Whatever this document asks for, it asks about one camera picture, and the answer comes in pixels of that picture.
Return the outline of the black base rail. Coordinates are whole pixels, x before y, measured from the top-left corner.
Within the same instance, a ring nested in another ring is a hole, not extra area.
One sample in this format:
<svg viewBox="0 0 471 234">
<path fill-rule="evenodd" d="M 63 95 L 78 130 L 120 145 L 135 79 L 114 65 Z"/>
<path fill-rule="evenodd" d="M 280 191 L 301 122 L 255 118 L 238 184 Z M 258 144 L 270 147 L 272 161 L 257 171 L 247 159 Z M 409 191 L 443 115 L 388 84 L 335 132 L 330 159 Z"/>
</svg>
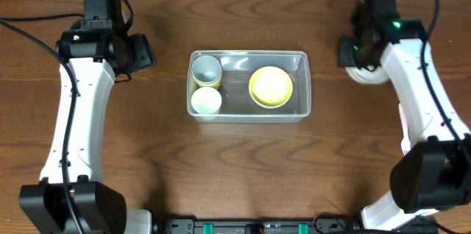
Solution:
<svg viewBox="0 0 471 234">
<path fill-rule="evenodd" d="M 148 212 L 130 212 L 124 233 L 161 234 L 327 234 L 383 233 L 364 228 L 359 220 L 322 213 L 311 220 L 201 220 L 176 218 L 161 221 Z"/>
</svg>

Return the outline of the white bowl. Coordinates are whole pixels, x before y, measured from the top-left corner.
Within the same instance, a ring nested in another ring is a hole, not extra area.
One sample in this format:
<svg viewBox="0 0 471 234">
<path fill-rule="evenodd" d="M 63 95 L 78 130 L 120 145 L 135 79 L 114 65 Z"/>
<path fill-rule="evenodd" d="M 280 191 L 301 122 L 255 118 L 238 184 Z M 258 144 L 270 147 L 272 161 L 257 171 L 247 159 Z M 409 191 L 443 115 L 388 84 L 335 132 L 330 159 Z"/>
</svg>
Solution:
<svg viewBox="0 0 471 234">
<path fill-rule="evenodd" d="M 389 75 L 380 66 L 346 67 L 346 71 L 351 79 L 364 85 L 380 85 L 389 81 Z"/>
</svg>

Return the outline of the yellow bowl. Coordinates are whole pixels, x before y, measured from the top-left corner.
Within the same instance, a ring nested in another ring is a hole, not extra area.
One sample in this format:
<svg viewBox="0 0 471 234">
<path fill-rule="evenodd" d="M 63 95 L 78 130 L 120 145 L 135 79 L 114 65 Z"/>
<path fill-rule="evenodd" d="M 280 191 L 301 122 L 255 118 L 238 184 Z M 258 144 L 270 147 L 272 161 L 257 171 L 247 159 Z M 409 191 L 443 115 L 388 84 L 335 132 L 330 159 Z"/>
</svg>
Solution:
<svg viewBox="0 0 471 234">
<path fill-rule="evenodd" d="M 255 71 L 249 79 L 249 94 L 262 108 L 282 107 L 291 98 L 294 83 L 290 75 L 275 66 L 265 66 Z"/>
</svg>

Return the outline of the yellow cup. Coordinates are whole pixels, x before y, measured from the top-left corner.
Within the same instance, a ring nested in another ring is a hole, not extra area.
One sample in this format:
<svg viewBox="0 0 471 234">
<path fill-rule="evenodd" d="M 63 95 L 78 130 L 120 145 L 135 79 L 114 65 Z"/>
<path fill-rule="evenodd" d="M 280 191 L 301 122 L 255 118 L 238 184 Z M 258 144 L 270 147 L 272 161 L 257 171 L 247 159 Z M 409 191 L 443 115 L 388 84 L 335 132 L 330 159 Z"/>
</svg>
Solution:
<svg viewBox="0 0 471 234">
<path fill-rule="evenodd" d="M 193 79 L 200 88 L 209 87 L 218 90 L 222 81 L 222 72 L 218 76 L 211 71 L 205 74 L 193 74 Z"/>
</svg>

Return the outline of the clear plastic container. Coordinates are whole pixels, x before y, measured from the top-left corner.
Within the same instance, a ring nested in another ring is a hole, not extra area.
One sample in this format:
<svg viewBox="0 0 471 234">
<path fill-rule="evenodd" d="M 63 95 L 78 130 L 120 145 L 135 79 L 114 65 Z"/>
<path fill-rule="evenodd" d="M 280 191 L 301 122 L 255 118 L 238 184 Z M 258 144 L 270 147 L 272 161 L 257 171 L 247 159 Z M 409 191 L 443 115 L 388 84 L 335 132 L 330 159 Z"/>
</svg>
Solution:
<svg viewBox="0 0 471 234">
<path fill-rule="evenodd" d="M 311 112 L 311 74 L 308 55 L 302 51 L 275 50 L 196 50 L 189 64 L 203 56 L 216 58 L 222 65 L 218 92 L 222 105 L 217 114 L 201 114 L 191 105 L 199 87 L 192 73 L 187 79 L 187 111 L 199 122 L 221 123 L 295 123 Z M 283 69 L 293 82 L 293 94 L 286 104 L 275 109 L 257 105 L 249 94 L 249 79 L 265 66 Z"/>
</svg>

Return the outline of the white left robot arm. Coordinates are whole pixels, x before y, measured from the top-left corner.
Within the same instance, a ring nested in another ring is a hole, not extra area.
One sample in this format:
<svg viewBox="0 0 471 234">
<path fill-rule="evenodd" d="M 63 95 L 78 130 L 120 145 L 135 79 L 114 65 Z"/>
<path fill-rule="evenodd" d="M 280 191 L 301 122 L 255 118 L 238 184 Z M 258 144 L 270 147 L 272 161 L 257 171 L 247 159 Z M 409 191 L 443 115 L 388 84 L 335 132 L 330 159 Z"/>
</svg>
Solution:
<svg viewBox="0 0 471 234">
<path fill-rule="evenodd" d="M 85 19 L 62 34 L 61 92 L 54 138 L 40 180 L 21 187 L 19 202 L 40 233 L 153 233 L 148 210 L 127 207 L 106 186 L 102 136 L 116 77 L 155 63 L 145 35 L 128 35 L 132 21 Z"/>
</svg>

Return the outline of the grey cup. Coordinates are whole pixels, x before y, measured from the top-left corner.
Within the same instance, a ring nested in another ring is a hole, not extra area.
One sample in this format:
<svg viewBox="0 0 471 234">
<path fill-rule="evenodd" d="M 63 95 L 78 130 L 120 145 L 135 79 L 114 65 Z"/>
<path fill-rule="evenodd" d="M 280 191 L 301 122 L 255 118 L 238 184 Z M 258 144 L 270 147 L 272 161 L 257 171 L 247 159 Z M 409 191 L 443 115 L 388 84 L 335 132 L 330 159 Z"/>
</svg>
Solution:
<svg viewBox="0 0 471 234">
<path fill-rule="evenodd" d="M 191 66 L 192 74 L 205 74 L 213 72 L 216 76 L 222 72 L 222 65 L 218 59 L 213 56 L 201 56 L 195 59 Z"/>
</svg>

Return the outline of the white paper cup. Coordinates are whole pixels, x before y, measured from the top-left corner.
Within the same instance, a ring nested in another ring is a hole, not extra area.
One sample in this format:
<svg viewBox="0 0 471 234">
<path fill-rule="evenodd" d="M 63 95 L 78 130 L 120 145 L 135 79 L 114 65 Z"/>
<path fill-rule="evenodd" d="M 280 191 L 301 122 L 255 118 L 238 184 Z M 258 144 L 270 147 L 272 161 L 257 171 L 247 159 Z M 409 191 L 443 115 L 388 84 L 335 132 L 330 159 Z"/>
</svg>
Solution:
<svg viewBox="0 0 471 234">
<path fill-rule="evenodd" d="M 215 88 L 199 88 L 191 97 L 192 108 L 200 114 L 217 114 L 221 105 L 222 96 Z"/>
</svg>

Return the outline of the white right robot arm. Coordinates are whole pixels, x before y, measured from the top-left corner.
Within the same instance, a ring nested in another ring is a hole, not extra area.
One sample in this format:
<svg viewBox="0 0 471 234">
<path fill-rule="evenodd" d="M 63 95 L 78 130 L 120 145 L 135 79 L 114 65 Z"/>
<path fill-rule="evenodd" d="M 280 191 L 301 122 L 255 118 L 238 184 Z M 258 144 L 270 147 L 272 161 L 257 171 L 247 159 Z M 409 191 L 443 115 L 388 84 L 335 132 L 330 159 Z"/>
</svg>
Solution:
<svg viewBox="0 0 471 234">
<path fill-rule="evenodd" d="M 367 230 L 398 230 L 419 216 L 470 203 L 470 128 L 459 118 L 431 57 L 419 20 L 393 6 L 356 7 L 352 37 L 338 64 L 355 81 L 391 81 L 407 124 L 409 148 L 392 169 L 389 191 L 361 211 Z"/>
</svg>

